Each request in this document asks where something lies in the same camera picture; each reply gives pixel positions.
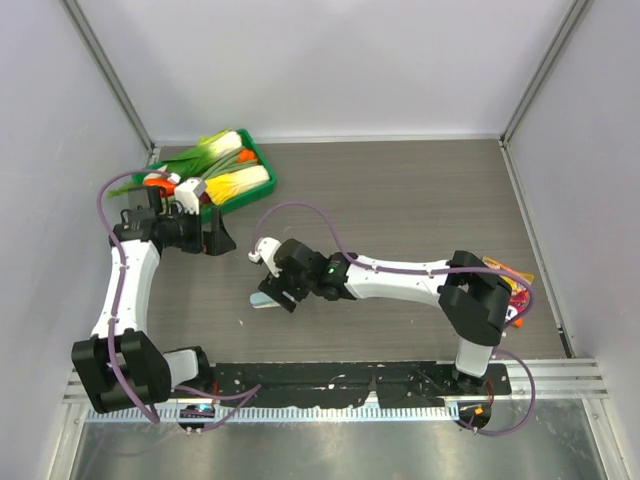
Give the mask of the light blue white stapler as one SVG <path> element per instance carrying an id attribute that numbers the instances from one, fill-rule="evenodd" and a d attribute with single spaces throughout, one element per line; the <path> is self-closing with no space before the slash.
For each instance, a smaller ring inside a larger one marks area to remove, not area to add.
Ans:
<path id="1" fill-rule="evenodd" d="M 280 304 L 263 292 L 255 292 L 249 297 L 250 304 L 254 309 L 279 308 Z"/>

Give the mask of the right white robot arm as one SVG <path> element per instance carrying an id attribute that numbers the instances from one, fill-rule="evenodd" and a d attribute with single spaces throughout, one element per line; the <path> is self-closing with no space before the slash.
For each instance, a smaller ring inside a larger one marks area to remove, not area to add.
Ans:
<path id="1" fill-rule="evenodd" d="M 472 395 L 486 385 L 511 287 L 475 255 L 458 250 L 450 260 L 383 261 L 354 253 L 325 256 L 296 239 L 263 237 L 248 258 L 268 269 L 258 291 L 289 312 L 310 294 L 327 301 L 402 300 L 441 310 L 459 337 L 453 386 Z"/>

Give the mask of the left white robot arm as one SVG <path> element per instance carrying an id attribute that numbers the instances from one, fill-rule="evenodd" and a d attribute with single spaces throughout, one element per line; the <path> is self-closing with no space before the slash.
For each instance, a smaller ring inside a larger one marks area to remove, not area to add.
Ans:
<path id="1" fill-rule="evenodd" d="M 107 228 L 112 269 L 100 316 L 88 339 L 76 342 L 71 359 L 94 410 L 105 414 L 138 407 L 151 420 L 155 407 L 179 388 L 205 397 L 213 385 L 208 358 L 199 346 L 161 352 L 147 334 L 155 272 L 163 252 L 220 256 L 235 250 L 218 209 L 202 220 L 205 184 L 179 184 L 174 198 L 158 186 L 136 187 L 120 220 Z"/>

